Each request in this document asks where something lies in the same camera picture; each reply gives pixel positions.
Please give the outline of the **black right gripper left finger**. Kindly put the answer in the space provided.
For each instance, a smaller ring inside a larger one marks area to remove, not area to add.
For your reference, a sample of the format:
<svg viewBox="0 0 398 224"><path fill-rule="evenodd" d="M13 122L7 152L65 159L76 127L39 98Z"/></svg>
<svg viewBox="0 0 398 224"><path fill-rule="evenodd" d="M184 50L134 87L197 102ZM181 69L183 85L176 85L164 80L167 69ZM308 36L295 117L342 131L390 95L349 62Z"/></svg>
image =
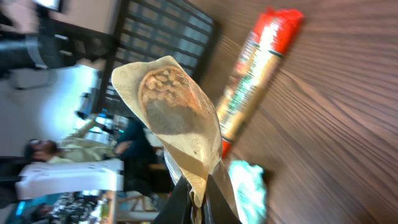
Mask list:
<svg viewBox="0 0 398 224"><path fill-rule="evenodd" d="M154 224L191 224L191 189L188 180L181 177Z"/></svg>

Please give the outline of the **clear plastic pouch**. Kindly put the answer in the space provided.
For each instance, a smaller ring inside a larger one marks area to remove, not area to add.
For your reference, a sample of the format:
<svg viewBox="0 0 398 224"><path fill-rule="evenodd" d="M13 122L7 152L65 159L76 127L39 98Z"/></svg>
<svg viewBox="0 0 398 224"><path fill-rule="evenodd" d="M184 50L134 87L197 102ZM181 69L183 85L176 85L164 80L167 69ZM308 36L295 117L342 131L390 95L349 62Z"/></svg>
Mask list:
<svg viewBox="0 0 398 224"><path fill-rule="evenodd" d="M233 187L221 159L222 140L211 100L171 56L115 68L111 83L126 106L162 143L192 189L191 223L203 223L211 175L239 218Z"/></svg>

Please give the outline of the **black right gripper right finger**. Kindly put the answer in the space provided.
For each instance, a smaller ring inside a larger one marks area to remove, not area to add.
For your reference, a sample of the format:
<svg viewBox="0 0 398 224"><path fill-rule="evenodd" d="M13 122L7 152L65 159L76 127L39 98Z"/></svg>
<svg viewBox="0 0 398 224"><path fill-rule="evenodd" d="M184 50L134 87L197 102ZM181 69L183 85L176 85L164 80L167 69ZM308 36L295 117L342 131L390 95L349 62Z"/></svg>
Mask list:
<svg viewBox="0 0 398 224"><path fill-rule="evenodd" d="M208 175L203 202L204 224L241 224L211 175Z"/></svg>

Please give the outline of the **orange spaghetti packet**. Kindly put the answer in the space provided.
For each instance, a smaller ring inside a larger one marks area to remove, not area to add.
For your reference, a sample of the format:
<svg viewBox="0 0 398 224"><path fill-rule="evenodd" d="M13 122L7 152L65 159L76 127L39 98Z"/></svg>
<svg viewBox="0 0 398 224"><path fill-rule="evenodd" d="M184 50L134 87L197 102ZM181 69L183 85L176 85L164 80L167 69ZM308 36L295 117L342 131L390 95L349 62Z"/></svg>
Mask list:
<svg viewBox="0 0 398 224"><path fill-rule="evenodd" d="M225 157L264 96L303 21L297 9L268 8L250 31L217 105Z"/></svg>

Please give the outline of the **teal snack wrapper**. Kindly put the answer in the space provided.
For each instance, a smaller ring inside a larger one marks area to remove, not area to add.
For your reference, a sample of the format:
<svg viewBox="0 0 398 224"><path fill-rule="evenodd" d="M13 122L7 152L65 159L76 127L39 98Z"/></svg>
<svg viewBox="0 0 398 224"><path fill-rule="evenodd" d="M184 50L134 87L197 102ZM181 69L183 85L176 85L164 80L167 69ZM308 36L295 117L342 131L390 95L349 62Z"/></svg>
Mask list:
<svg viewBox="0 0 398 224"><path fill-rule="evenodd" d="M267 187L264 169L242 160L229 164L228 174L233 186L239 220L242 224L265 224Z"/></svg>

